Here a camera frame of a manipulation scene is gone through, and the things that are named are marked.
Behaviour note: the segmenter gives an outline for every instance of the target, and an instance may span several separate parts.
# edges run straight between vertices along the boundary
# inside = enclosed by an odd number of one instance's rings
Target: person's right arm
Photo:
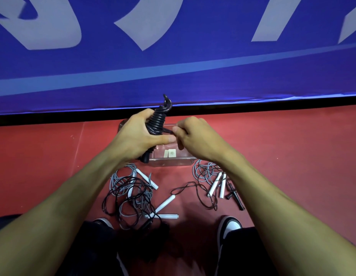
[[[173,131],[180,149],[229,175],[279,273],[356,275],[356,247],[261,175],[204,119],[189,117]]]

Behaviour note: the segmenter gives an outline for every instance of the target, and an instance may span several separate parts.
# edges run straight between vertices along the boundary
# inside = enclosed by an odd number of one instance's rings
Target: pant leg
[[[0,217],[0,229],[19,216]],[[98,223],[83,222],[56,275],[124,275],[117,259],[116,231]]]
[[[254,227],[229,232],[221,248],[217,275],[279,275]]]

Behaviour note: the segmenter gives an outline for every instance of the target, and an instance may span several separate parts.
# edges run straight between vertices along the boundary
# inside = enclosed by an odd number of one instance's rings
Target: leg
[[[218,231],[217,275],[239,270],[244,275],[279,275],[254,227],[242,228],[234,217],[224,217]]]
[[[19,216],[0,217],[0,229]],[[128,275],[118,257],[115,237],[107,220],[83,222],[56,275]]]

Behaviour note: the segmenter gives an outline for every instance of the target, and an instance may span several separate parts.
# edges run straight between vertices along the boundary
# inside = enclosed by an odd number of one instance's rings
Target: shoe
[[[114,229],[111,223],[106,218],[97,218],[96,220],[93,220],[93,222]]]
[[[218,250],[220,253],[221,246],[224,243],[224,239],[228,235],[229,232],[233,230],[238,230],[242,228],[242,225],[238,221],[237,218],[231,216],[225,216],[222,218],[219,228],[218,228]]]

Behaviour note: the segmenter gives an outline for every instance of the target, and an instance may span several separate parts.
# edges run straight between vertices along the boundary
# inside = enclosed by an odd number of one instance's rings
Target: clear plastic container
[[[125,124],[126,120],[120,122],[118,131]],[[175,124],[164,124],[164,128],[172,130]],[[176,157],[164,157],[165,150],[175,149]],[[150,161],[147,165],[152,167],[170,167],[170,166],[190,166],[195,162],[196,158],[187,151],[186,148],[179,150],[178,144],[171,143],[166,145],[158,145],[150,154]]]

